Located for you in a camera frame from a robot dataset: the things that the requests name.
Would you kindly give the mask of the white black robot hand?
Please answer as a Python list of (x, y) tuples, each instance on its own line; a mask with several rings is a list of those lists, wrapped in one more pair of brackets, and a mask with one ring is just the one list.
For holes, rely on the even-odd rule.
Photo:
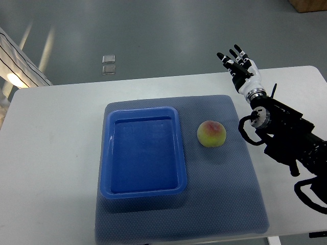
[(236, 52), (229, 50), (232, 58), (220, 52), (217, 57), (230, 73), (236, 91), (250, 104), (255, 97), (266, 96), (266, 91), (261, 85), (261, 74), (255, 62), (238, 45), (235, 44), (234, 49)]

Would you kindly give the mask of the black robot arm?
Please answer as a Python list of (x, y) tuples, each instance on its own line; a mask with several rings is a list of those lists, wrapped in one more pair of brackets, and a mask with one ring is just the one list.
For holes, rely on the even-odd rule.
[(302, 187), (309, 186), (313, 193), (326, 202), (326, 141), (312, 133), (314, 124), (302, 113), (268, 96), (263, 88), (245, 94), (252, 113), (240, 119), (238, 130), (251, 145), (265, 144), (264, 153), (276, 162), (287, 165), (290, 174), (299, 176), (300, 162), (314, 177), (294, 185), (298, 198), (311, 209), (326, 214), (326, 207), (314, 203)]

